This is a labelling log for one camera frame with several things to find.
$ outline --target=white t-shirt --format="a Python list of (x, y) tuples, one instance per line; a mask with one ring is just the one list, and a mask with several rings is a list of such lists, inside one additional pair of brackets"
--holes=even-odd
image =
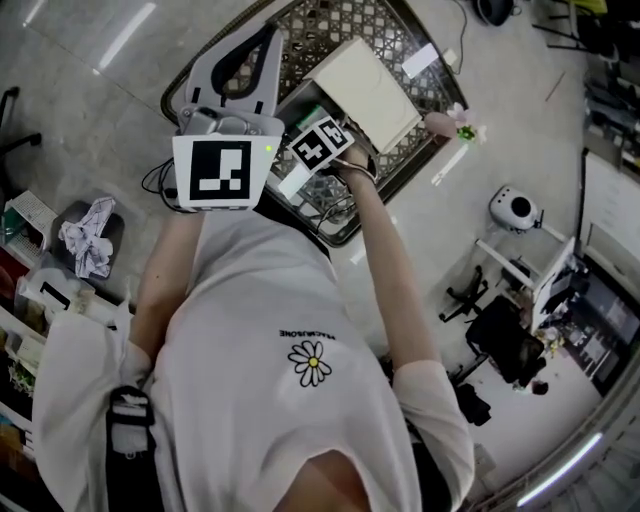
[(305, 461), (330, 450), (354, 464), (372, 510), (421, 510), (429, 497), (405, 417), (454, 510), (471, 486), (473, 445), (442, 365), (406, 365), (392, 390), (347, 318), (328, 260), (289, 227), (254, 212), (207, 215), (189, 296), (154, 368), (126, 335), (68, 313), (52, 325), (34, 442), (65, 510), (108, 510), (109, 393), (149, 372), (165, 510), (271, 510)]

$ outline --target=wrist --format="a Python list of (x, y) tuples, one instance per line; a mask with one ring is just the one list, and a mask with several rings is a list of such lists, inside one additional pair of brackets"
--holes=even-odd
[(342, 179), (346, 182), (352, 194), (373, 192), (377, 194), (376, 186), (371, 178), (359, 171), (347, 171), (342, 173)]

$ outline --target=green item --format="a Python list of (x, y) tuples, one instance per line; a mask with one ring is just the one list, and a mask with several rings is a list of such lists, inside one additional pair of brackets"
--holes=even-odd
[(321, 105), (316, 105), (311, 113), (296, 125), (296, 128), (298, 128), (298, 130), (300, 130), (300, 133), (302, 133), (312, 124), (317, 123), (328, 115), (329, 113), (324, 108), (322, 108)]

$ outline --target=cable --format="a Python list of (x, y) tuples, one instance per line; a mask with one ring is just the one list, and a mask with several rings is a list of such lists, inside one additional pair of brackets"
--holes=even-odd
[[(142, 181), (140, 182), (140, 186), (142, 187), (143, 190), (151, 194), (159, 195), (164, 205), (176, 213), (195, 213), (189, 210), (185, 210), (183, 208), (176, 207), (175, 205), (172, 205), (171, 203), (169, 203), (169, 201), (167, 201), (167, 198), (165, 196), (164, 181), (167, 178), (169, 171), (173, 167), (174, 167), (173, 158), (169, 158), (168, 160), (158, 165), (157, 167), (154, 167), (147, 174), (145, 174), (144, 178), (142, 178)], [(155, 190), (150, 188), (150, 186), (146, 185), (146, 182), (149, 178), (150, 178), (150, 183), (153, 183), (153, 181), (156, 182)]]
[(451, 68), (451, 72), (458, 76), (460, 75), (460, 73), (462, 73), (462, 63), (464, 62), (464, 33), (467, 30), (467, 10), (464, 8), (464, 6), (459, 2), (459, 0), (453, 0), (456, 5), (458, 7), (460, 7), (460, 10), (462, 11), (462, 15), (464, 16), (464, 24), (462, 25), (462, 32), (460, 32), (460, 65), (458, 66), (458, 71), (454, 71), (453, 68)]
[(149, 176), (151, 176), (154, 172), (158, 171), (158, 169), (161, 169), (162, 167), (164, 167), (165, 165), (167, 165), (169, 162), (171, 162), (171, 160), (173, 160), (173, 158), (169, 158), (166, 162), (161, 163), (158, 167), (154, 167), (153, 169), (151, 169), (147, 174), (145, 174), (144, 178), (142, 178), (142, 181), (140, 183), (140, 185), (142, 186), (142, 189), (150, 192), (151, 194), (159, 194), (160, 193), (160, 183), (158, 182), (158, 187), (157, 190), (151, 190), (150, 188), (145, 186), (145, 181), (147, 180), (147, 178)]
[(352, 199), (353, 196), (351, 194), (341, 197), (340, 199), (338, 199), (335, 203), (333, 203), (331, 206), (329, 206), (329, 208), (327, 208), (327, 210), (322, 214), (322, 217), (320, 218), (320, 222), (318, 222), (318, 225), (316, 226), (316, 236), (318, 236), (320, 234), (320, 226), (322, 226), (322, 224), (329, 220), (329, 219), (333, 219), (334, 217), (340, 215), (341, 213), (344, 213), (348, 210), (351, 210), (352, 208), (355, 207), (354, 204), (347, 206), (346, 208), (343, 208), (342, 210), (339, 210), (331, 215), (329, 215), (329, 213), (331, 213), (331, 210), (333, 210), (336, 206), (338, 206), (342, 201), (346, 201), (348, 199)]

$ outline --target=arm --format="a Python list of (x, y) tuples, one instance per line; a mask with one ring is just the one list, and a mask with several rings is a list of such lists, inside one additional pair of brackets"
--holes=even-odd
[(152, 363), (164, 344), (171, 317), (186, 298), (203, 219), (199, 213), (169, 217), (142, 276), (131, 342)]
[[(366, 157), (354, 153), (347, 156), (349, 161), (366, 165)], [(425, 359), (439, 361), (437, 347), (427, 331), (411, 262), (375, 185), (358, 171), (343, 171), (343, 177), (358, 208), (367, 261), (394, 368)]]

